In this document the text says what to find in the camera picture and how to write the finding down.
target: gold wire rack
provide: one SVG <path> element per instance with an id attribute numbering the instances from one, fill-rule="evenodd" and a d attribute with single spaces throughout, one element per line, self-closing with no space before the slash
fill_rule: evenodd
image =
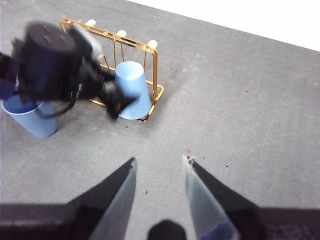
<path id="1" fill-rule="evenodd" d="M 79 21 L 74 21 L 69 18 L 64 18 L 63 20 L 60 21 L 59 25 L 64 31 L 68 31 L 68 27 L 73 26 L 77 24 L 78 26 L 82 27 L 83 29 L 87 30 L 89 33 L 102 37 L 106 40 L 113 41 L 113 66 L 111 66 L 108 63 L 108 58 L 107 54 L 102 54 L 98 57 L 98 64 L 103 67 L 108 69 L 109 71 L 115 71 L 116 66 L 117 66 L 117 51 L 116 51 L 116 43 L 120 44 L 120 49 L 121 49 L 121 60 L 122 62 L 125 61 L 125 54 L 124 54 L 124 48 L 123 45 L 135 48 L 140 51 L 144 51 L 144 59 L 143 59 L 143 69 L 146 70 L 146 63 L 147 63 L 147 54 L 152 55 L 152 81 L 146 80 L 146 82 L 149 85 L 152 85 L 152 106 L 149 110 L 149 113 L 143 118 L 139 119 L 140 122 L 146 122 L 151 114 L 153 113 L 157 101 L 160 99 L 162 94 L 164 93 L 164 86 L 158 84 L 158 53 L 157 50 L 154 46 L 148 45 L 145 43 L 138 42 L 136 40 L 132 40 L 130 38 L 127 38 L 125 36 L 121 36 L 119 34 L 115 34 L 97 27 L 94 27 L 89 24 L 85 24 Z M 107 107 L 103 102 L 95 100 L 95 99 L 90 99 L 91 102 L 98 104 L 100 106 Z"/>

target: metal wire rack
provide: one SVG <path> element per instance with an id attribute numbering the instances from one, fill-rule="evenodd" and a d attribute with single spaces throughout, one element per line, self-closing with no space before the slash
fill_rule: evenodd
<path id="1" fill-rule="evenodd" d="M 138 42 L 136 40 L 132 40 L 130 38 L 126 37 L 126 32 L 123 30 L 118 31 L 117 33 L 112 33 L 97 27 L 94 27 L 95 25 L 95 21 L 94 20 L 89 20 L 86 23 L 82 23 L 79 21 L 74 21 L 72 19 L 69 18 L 64 18 L 63 20 L 60 21 L 59 25 L 60 27 L 64 30 L 64 31 L 68 31 L 68 27 L 73 26 L 75 24 L 77 24 L 78 26 L 81 26 L 83 29 L 87 30 L 89 33 L 102 37 L 104 40 L 107 41 L 112 41 L 112 45 L 113 45 L 113 56 L 112 56 L 112 60 L 113 61 L 113 66 L 111 66 L 110 63 L 110 58 L 108 59 L 108 55 L 107 54 L 102 54 L 98 57 L 98 64 L 103 67 L 108 69 L 109 71 L 115 71 L 116 66 L 117 66 L 117 44 L 120 44 L 120 51 L 121 51 L 121 61 L 124 62 L 125 61 L 125 51 L 123 48 L 123 45 L 125 46 L 129 46 L 131 48 L 134 48 L 138 51 L 143 51 L 144 52 L 144 58 L 143 58 L 143 69 L 146 71 L 146 67 L 147 67 L 147 55 L 151 54 L 152 55 L 152 80 L 148 80 L 148 76 L 146 76 L 147 80 L 146 82 L 149 85 L 152 85 L 152 106 L 148 112 L 148 114 L 143 118 L 143 119 L 139 119 L 140 122 L 146 122 L 151 114 L 153 113 L 155 107 L 156 107 L 156 103 L 157 101 L 160 99 L 160 97 L 162 96 L 162 94 L 164 93 L 164 86 L 158 84 L 158 52 L 156 50 L 157 47 L 157 42 L 154 40 L 149 41 L 148 44 L 145 43 L 141 43 Z M 91 102 L 101 105 L 101 106 L 105 106 L 107 107 L 103 102 L 98 101 L 96 99 L 90 99 Z"/>

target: gray floor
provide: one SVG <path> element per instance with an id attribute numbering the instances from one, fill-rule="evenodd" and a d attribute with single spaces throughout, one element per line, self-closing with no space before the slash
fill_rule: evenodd
<path id="1" fill-rule="evenodd" d="M 131 2 L 87 2 L 2 0 L 1 50 L 11 51 L 28 21 L 94 18 L 158 40 L 164 95 L 147 123 L 112 123 L 104 108 L 77 102 L 46 139 L 2 112 L 2 202 L 65 203 L 134 156 L 126 239 L 169 218 L 192 240 L 181 158 L 189 154 L 260 206 L 320 208 L 319 52 Z"/>

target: blue cup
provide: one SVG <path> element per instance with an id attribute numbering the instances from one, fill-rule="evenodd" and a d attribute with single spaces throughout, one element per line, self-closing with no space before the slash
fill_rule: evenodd
<path id="1" fill-rule="evenodd" d="M 45 115 L 54 114 L 50 102 L 42 101 L 36 104 L 37 109 Z M 57 130 L 58 124 L 55 117 L 41 117 L 32 102 L 29 101 L 23 104 L 19 95 L 11 96 L 9 99 L 2 101 L 2 108 L 20 125 L 38 138 L 49 137 Z"/>
<path id="2" fill-rule="evenodd" d="M 115 68 L 115 85 L 124 96 L 137 98 L 122 110 L 119 115 L 124 119 L 141 119 L 152 107 L 148 93 L 144 67 L 136 61 L 124 61 Z"/>

